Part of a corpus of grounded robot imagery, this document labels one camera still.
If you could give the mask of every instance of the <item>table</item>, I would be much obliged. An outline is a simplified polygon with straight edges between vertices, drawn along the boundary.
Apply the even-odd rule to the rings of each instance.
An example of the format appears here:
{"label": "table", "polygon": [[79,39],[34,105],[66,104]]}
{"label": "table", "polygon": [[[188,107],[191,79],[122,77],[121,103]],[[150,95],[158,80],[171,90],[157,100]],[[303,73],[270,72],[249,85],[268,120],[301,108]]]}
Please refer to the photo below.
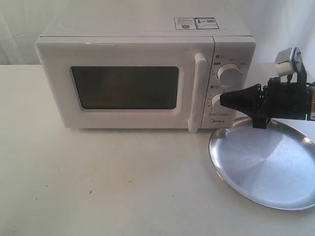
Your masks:
{"label": "table", "polygon": [[[253,64],[246,86],[274,75]],[[209,159],[211,130],[63,127],[40,65],[0,66],[1,236],[313,236],[315,210],[244,198]],[[315,122],[286,121],[315,140]]]}

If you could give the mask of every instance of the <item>silver round tray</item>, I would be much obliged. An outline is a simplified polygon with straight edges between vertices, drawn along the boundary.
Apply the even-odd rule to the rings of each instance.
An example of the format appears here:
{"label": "silver round tray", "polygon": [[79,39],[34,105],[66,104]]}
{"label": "silver round tray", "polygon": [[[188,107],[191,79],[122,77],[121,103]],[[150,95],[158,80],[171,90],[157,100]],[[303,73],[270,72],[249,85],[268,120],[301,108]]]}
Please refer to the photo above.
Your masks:
{"label": "silver round tray", "polygon": [[232,188],[267,207],[303,210],[315,206],[315,144],[278,121],[253,129],[250,118],[216,130],[210,158]]}

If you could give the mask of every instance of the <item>microwave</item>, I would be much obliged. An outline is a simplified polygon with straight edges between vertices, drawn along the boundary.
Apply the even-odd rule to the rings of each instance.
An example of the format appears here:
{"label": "microwave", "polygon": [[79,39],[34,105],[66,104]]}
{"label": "microwave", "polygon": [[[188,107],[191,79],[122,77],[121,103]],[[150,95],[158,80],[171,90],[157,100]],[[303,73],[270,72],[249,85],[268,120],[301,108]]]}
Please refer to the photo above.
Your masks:
{"label": "microwave", "polygon": [[229,128],[255,41],[222,0],[76,0],[36,41],[65,127]]}

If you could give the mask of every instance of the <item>brand logo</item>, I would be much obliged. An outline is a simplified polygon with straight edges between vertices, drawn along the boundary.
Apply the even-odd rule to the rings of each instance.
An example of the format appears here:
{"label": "brand logo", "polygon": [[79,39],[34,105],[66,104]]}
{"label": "brand logo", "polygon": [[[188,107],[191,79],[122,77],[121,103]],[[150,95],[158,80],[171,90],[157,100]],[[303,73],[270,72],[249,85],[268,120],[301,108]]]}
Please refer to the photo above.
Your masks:
{"label": "brand logo", "polygon": [[224,123],[224,120],[220,120],[220,119],[211,119],[210,123]]}

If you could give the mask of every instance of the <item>white wall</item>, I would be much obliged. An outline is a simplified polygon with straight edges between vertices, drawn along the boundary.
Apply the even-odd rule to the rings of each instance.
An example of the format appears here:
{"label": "white wall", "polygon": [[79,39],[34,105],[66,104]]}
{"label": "white wall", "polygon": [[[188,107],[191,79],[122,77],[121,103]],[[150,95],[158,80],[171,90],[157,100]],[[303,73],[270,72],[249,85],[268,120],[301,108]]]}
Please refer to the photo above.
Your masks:
{"label": "white wall", "polygon": [[[39,63],[34,42],[68,1],[0,0],[0,64]],[[278,51],[298,46],[315,77],[315,0],[230,2],[257,41],[255,61],[272,62]]]}

